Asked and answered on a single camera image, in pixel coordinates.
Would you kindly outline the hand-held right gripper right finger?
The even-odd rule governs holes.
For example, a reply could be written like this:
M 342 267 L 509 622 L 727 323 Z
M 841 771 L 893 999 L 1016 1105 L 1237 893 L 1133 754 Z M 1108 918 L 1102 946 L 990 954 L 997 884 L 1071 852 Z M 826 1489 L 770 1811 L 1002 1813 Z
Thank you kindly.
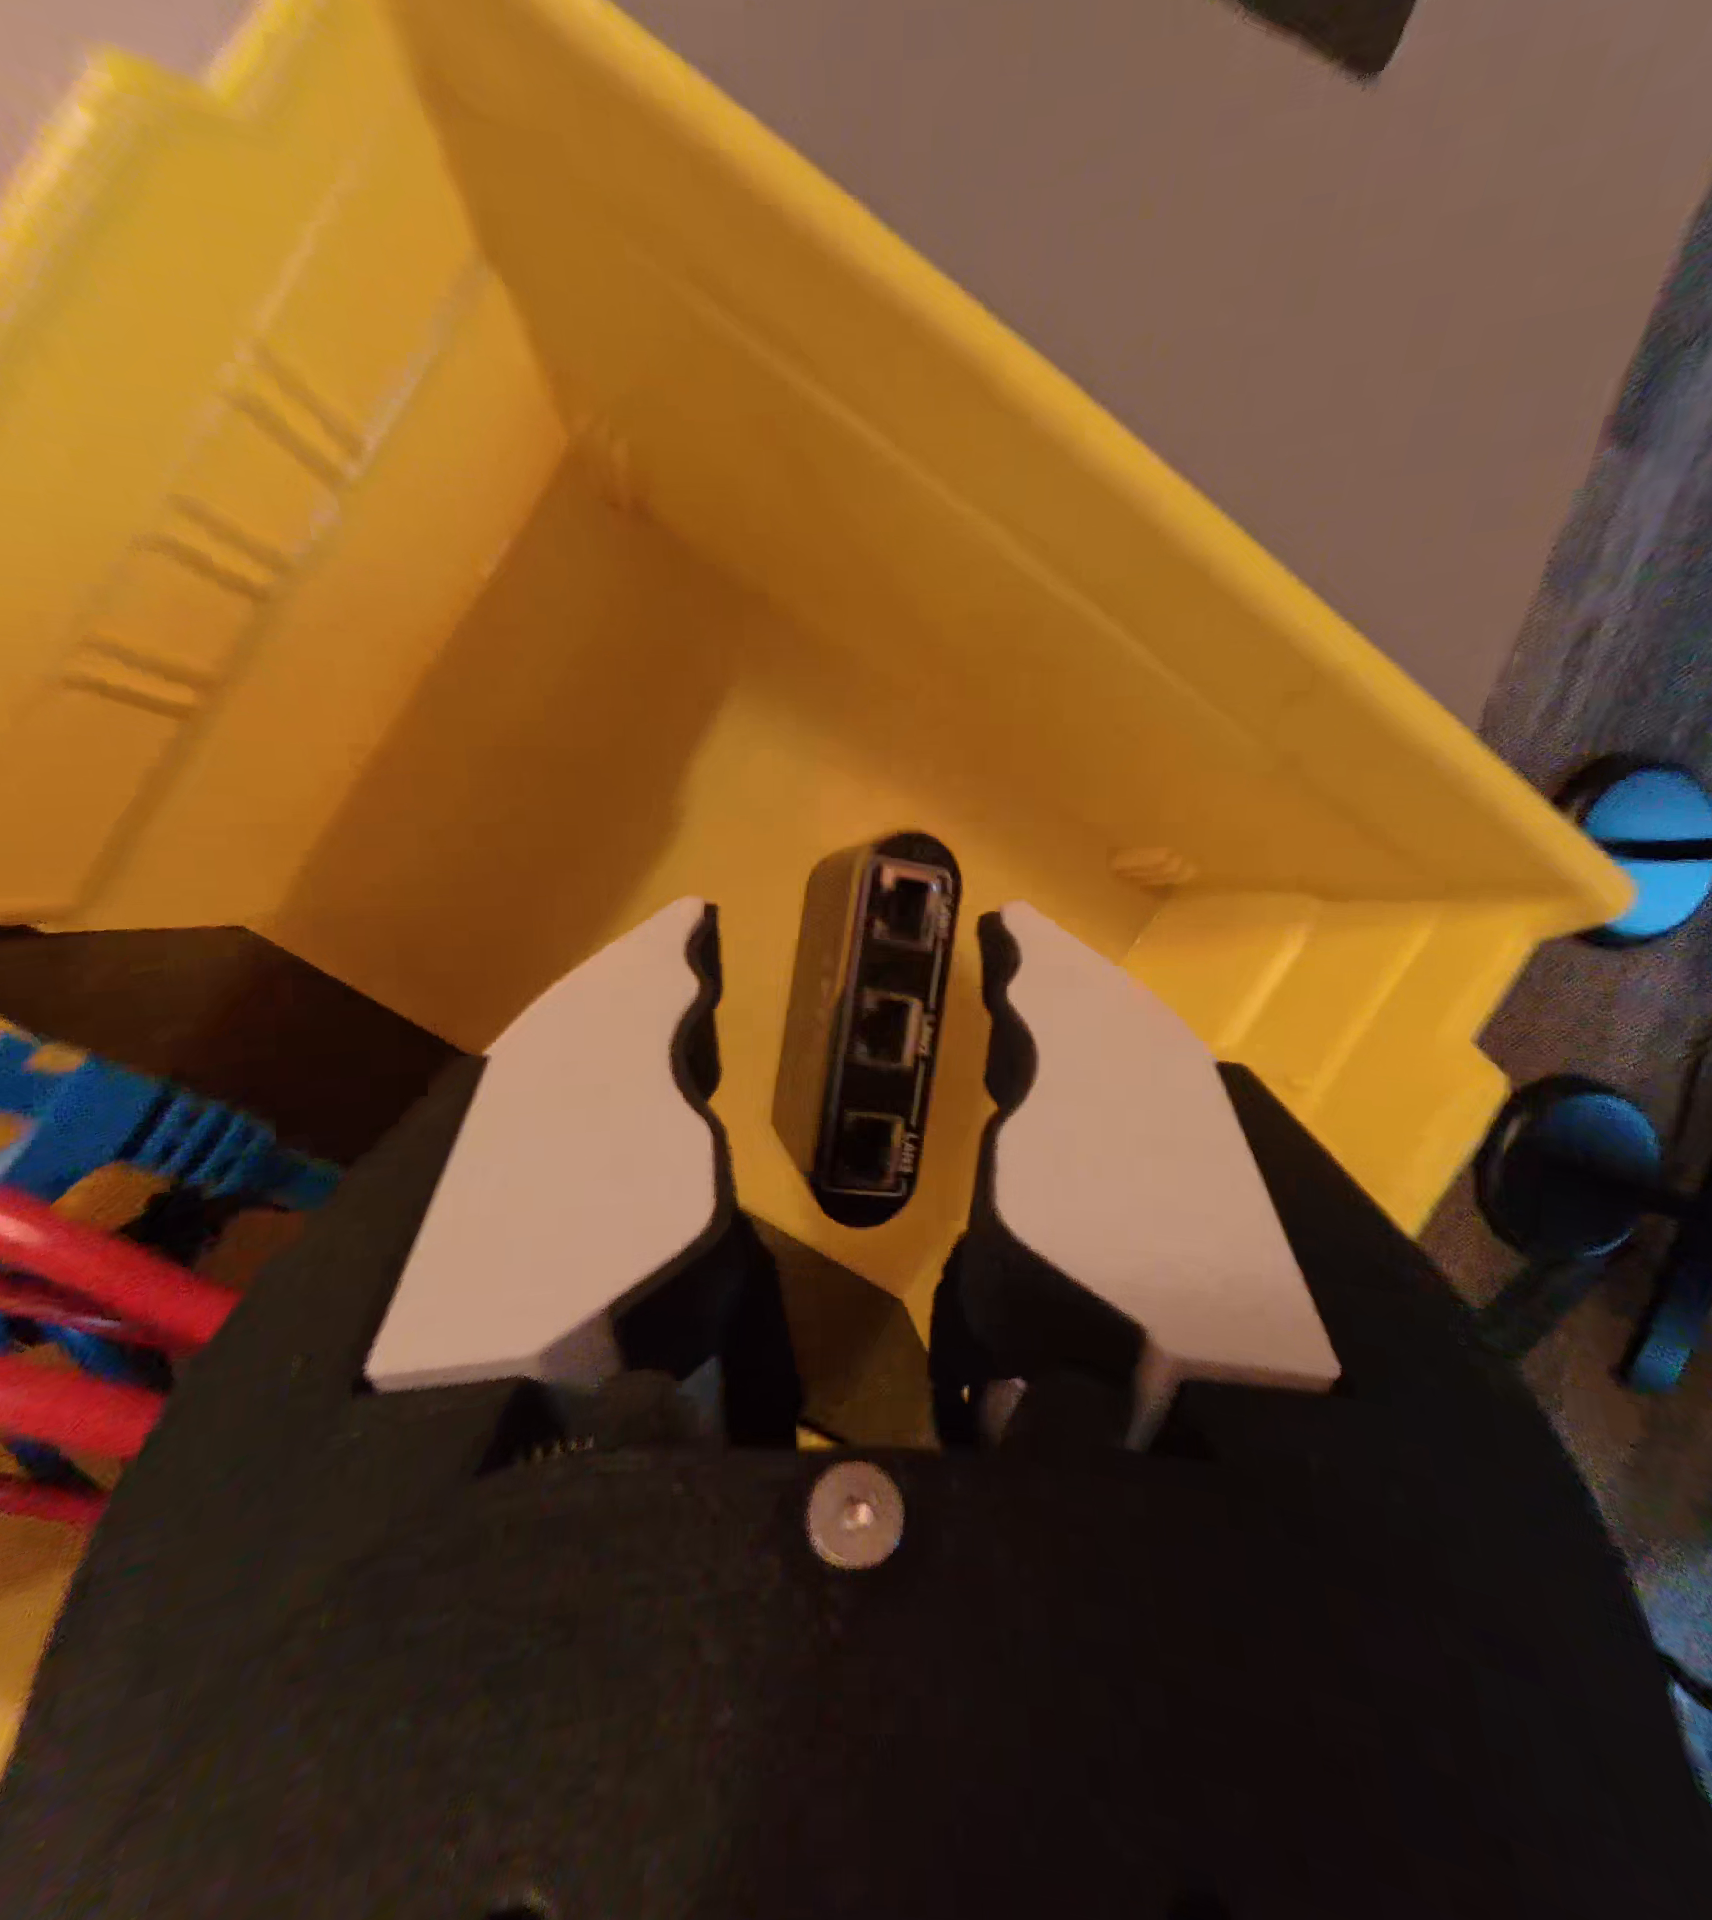
M 1030 901 L 977 922 L 990 1115 L 937 1393 L 1327 1393 L 1340 1359 L 1208 1046 Z

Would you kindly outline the yellow plastic bin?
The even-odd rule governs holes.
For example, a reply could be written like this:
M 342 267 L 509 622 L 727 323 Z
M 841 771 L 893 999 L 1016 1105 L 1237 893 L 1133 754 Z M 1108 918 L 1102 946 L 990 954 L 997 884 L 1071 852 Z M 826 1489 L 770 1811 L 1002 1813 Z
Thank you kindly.
M 822 856 L 964 906 L 911 1202 L 776 1138 Z M 607 4 L 261 4 L 0 193 L 0 926 L 245 926 L 492 1041 L 718 908 L 747 1209 L 908 1297 L 1030 901 L 1418 1227 L 1619 884 L 1102 407 Z

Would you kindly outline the black ethernet hub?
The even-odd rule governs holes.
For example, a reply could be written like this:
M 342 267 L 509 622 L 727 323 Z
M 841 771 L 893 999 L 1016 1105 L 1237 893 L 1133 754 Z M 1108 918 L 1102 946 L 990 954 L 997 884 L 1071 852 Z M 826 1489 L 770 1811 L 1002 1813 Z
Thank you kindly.
M 803 889 L 771 1123 L 842 1227 L 915 1194 L 961 906 L 961 866 L 915 829 L 822 856 Z

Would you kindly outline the black bin divider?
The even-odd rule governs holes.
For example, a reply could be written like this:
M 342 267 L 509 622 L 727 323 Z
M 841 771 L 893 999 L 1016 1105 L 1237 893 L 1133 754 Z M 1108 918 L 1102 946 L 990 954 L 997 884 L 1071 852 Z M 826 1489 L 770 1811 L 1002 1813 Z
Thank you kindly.
M 245 926 L 0 926 L 0 1025 L 236 1106 L 353 1165 L 465 1049 Z

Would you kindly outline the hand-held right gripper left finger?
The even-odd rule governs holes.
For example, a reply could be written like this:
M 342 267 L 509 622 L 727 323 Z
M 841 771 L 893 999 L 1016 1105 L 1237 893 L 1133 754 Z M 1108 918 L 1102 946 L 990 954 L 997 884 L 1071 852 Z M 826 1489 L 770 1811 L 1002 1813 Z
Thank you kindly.
M 533 1379 L 588 1393 L 644 1359 L 619 1330 L 723 1236 L 713 1112 L 718 908 L 674 900 L 548 985 L 484 1054 L 365 1359 L 383 1393 Z

